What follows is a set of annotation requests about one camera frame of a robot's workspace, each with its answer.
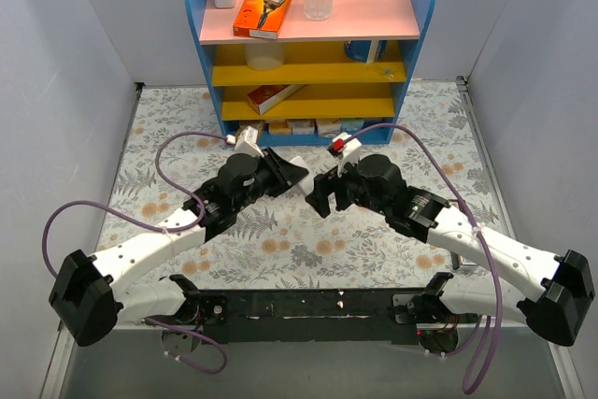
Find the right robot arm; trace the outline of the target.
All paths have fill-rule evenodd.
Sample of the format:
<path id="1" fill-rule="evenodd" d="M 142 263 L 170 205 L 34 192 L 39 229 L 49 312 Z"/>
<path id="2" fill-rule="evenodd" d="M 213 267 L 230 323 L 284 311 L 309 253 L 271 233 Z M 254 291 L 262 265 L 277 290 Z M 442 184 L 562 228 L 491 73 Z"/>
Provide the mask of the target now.
<path id="1" fill-rule="evenodd" d="M 547 341 L 572 346 L 595 297 L 590 264 L 569 250 L 560 256 L 474 225 L 448 200 L 409 186 L 388 157 L 374 154 L 335 167 L 304 185 L 306 201 L 325 218 L 336 208 L 367 208 L 398 234 L 461 255 L 491 275 L 441 272 L 399 307 L 413 321 L 462 314 L 526 324 Z"/>

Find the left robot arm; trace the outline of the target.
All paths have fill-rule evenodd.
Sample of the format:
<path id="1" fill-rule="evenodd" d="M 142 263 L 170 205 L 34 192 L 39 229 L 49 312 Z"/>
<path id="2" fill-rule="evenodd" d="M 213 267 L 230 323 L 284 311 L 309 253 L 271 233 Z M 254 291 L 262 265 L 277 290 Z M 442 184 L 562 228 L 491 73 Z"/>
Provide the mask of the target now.
<path id="1" fill-rule="evenodd" d="M 50 292 L 50 306 L 81 347 L 100 341 L 122 322 L 155 316 L 192 322 L 201 309 L 199 292 L 185 277 L 144 287 L 135 282 L 224 233 L 247 206 L 264 196 L 276 198 L 308 176 L 300 156 L 285 160 L 271 149 L 261 156 L 233 154 L 155 231 L 95 254 L 78 249 L 66 256 Z"/>

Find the white remote control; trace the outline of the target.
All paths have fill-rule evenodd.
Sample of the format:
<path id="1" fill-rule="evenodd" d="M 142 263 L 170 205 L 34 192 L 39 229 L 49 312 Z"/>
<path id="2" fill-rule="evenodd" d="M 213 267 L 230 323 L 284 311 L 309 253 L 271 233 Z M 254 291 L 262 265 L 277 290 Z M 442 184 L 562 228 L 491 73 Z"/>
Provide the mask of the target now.
<path id="1" fill-rule="evenodd" d="M 314 189 L 314 181 L 313 181 L 314 177 L 313 177 L 312 173 L 310 172 L 306 161 L 301 156 L 295 156 L 291 159 L 291 163 L 293 165 L 302 167 L 306 171 L 306 174 L 297 183 L 296 187 L 300 190 L 300 192 L 303 194 L 303 196 L 310 195 Z"/>

